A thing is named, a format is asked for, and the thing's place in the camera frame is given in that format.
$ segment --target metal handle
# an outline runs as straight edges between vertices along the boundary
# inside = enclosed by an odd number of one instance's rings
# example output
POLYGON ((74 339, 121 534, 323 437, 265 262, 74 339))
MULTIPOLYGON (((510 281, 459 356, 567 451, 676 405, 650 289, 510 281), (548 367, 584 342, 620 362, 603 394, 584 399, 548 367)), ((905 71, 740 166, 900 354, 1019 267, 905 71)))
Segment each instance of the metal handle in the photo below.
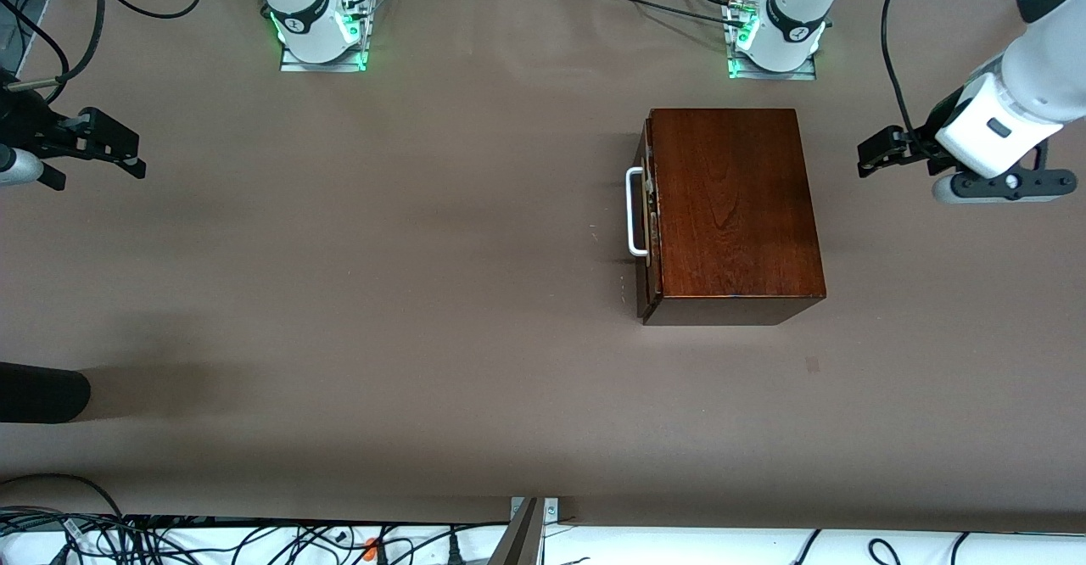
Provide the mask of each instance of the metal handle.
POLYGON ((631 183, 634 175, 644 175, 645 170, 641 166, 631 166, 626 172, 626 244, 630 249, 630 254, 635 258, 648 255, 647 249, 637 249, 633 242, 633 185, 631 183))

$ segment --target wood grain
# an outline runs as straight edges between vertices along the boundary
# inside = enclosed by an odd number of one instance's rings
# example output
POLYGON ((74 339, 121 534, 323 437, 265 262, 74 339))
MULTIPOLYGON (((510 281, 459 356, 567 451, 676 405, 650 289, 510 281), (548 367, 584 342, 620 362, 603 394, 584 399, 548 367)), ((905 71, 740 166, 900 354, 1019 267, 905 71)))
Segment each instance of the wood grain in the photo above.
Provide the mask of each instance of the wood grain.
POLYGON ((825 297, 792 110, 655 110, 668 298, 825 297))

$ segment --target table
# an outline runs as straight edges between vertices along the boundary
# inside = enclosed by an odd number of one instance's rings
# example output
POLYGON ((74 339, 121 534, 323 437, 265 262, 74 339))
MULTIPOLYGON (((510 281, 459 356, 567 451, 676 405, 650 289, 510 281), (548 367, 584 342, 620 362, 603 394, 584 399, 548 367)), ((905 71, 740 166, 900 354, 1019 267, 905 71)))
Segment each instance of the table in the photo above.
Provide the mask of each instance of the table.
MULTIPOLYGON (((466 519, 539 493, 601 524, 1083 530, 1086 194, 858 179, 899 121, 881 1, 838 0, 815 83, 731 80, 720 28, 619 0, 389 0, 357 75, 280 74, 257 0, 111 1, 54 106, 137 130, 148 178, 66 160, 66 191, 0 194, 0 355, 101 397, 0 428, 0 472, 87 474, 132 512, 466 519), (622 174, 657 106, 798 112, 825 302, 640 325, 622 174)), ((45 28, 78 54, 92 14, 52 0, 45 28)), ((914 120, 1022 28, 1012 0, 891 24, 914 120)))

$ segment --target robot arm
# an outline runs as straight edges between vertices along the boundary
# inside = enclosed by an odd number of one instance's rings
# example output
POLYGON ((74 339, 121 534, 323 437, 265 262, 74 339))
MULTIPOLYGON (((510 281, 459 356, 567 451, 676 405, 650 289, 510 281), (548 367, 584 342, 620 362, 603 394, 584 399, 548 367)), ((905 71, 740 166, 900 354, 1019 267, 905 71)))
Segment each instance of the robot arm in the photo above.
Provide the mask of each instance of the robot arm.
POLYGON ((935 183, 943 202, 1047 201, 1074 191, 1074 174, 1047 170, 1045 159, 1047 139, 1086 116, 1077 61, 1086 53, 1086 0, 1016 1, 1025 34, 939 103, 917 138, 892 126, 860 145, 861 177, 927 160, 932 175, 957 171, 935 183), (1021 166, 1034 151, 1034 167, 1021 166))
POLYGON ((266 1, 280 40, 300 61, 332 61, 362 38, 361 0, 266 1))
POLYGON ((756 65, 784 73, 818 50, 833 0, 755 0, 757 25, 736 48, 756 65))

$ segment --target brown wooden box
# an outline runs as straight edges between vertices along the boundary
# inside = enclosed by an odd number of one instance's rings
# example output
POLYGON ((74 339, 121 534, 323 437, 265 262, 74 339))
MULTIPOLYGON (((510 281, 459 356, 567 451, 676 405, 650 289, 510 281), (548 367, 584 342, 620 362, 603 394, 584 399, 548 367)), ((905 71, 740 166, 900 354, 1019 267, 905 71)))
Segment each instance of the brown wooden box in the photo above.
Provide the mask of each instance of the brown wooden box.
POLYGON ((645 325, 776 325, 825 298, 793 110, 652 110, 639 166, 645 325))

